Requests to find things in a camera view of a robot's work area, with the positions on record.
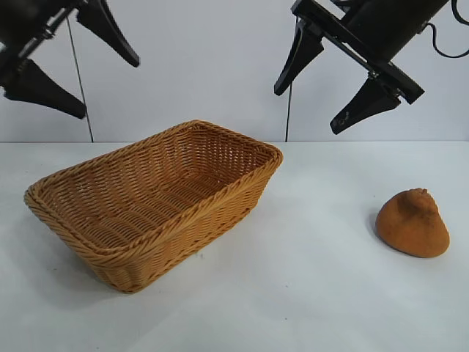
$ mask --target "white wall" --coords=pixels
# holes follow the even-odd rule
[[[333,8],[328,0],[321,3]],[[460,12],[469,17],[469,1],[459,3]],[[454,20],[450,4],[432,22],[438,27],[438,42],[445,52],[460,54],[469,48],[469,28]],[[437,55],[430,29],[413,38],[394,60],[426,90],[425,94],[412,106],[403,100],[396,110],[333,135],[330,121],[360,89],[366,71],[324,42],[325,50],[293,84],[289,140],[469,139],[469,57],[453,60]]]
[[[74,23],[99,142],[135,141],[202,119],[258,139],[284,139],[288,96],[273,85],[295,29],[291,0],[110,1],[141,56],[132,68]]]
[[[41,45],[32,59],[57,84],[77,98],[81,96],[65,23],[56,38]],[[85,121],[43,106],[5,99],[3,93],[0,88],[0,142],[89,142]]]

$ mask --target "cable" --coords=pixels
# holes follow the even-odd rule
[[[433,39],[432,39],[433,48],[441,56],[446,57],[448,59],[460,59],[462,57],[465,57],[465,56],[469,55],[469,49],[466,52],[464,52],[460,55],[448,55],[448,54],[443,53],[440,49],[438,49],[438,46],[437,46],[437,27],[436,27],[436,25],[429,22],[429,23],[426,24],[425,28],[426,27],[430,27],[432,29],[432,32],[433,32]]]
[[[453,11],[453,15],[454,15],[454,18],[456,18],[456,21],[458,21],[459,23],[461,24],[464,24],[466,26],[469,26],[469,21],[465,20],[461,14],[459,13],[458,9],[457,9],[457,0],[451,0],[451,10]],[[440,49],[438,49],[438,46],[437,46],[437,27],[436,25],[434,25],[433,23],[427,23],[424,27],[424,29],[422,29],[422,31],[425,30],[426,27],[430,27],[432,29],[432,35],[433,35],[433,38],[432,38],[432,44],[433,44],[433,48],[435,49],[435,51],[437,53],[439,53],[441,56],[443,57],[446,57],[448,59],[460,59],[462,57],[465,57],[467,55],[469,55],[469,49],[460,54],[460,55],[448,55],[448,54],[445,54],[443,53]]]
[[[462,18],[461,14],[457,9],[457,0],[451,0],[451,9],[453,10],[453,15],[456,18],[456,21],[465,24],[466,26],[469,26],[469,21]]]

